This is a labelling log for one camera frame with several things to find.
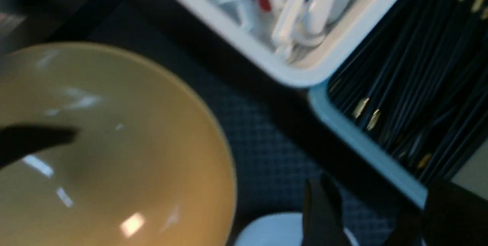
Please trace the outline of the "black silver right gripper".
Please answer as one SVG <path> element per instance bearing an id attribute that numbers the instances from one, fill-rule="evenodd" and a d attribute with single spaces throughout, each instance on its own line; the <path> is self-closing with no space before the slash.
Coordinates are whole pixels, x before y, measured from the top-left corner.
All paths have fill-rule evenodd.
<path id="1" fill-rule="evenodd" d="M 428 188 L 425 207 L 405 206 L 385 246 L 486 246 L 487 200 L 455 185 L 437 181 Z"/>

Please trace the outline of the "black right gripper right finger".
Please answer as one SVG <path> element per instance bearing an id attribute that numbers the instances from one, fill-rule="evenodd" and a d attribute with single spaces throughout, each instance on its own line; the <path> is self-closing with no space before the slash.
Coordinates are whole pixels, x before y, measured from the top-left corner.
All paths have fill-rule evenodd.
<path id="1" fill-rule="evenodd" d="M 350 246 L 344 231 L 343 200 L 327 174 L 308 179 L 303 204 L 303 246 Z"/>

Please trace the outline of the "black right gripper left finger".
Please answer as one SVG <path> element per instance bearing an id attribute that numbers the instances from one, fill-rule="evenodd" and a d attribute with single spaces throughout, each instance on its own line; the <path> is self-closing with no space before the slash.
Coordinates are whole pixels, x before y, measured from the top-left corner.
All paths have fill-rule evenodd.
<path id="1" fill-rule="evenodd" d="M 0 168 L 29 154 L 75 140 L 79 129 L 66 125 L 7 125 L 0 129 Z"/>

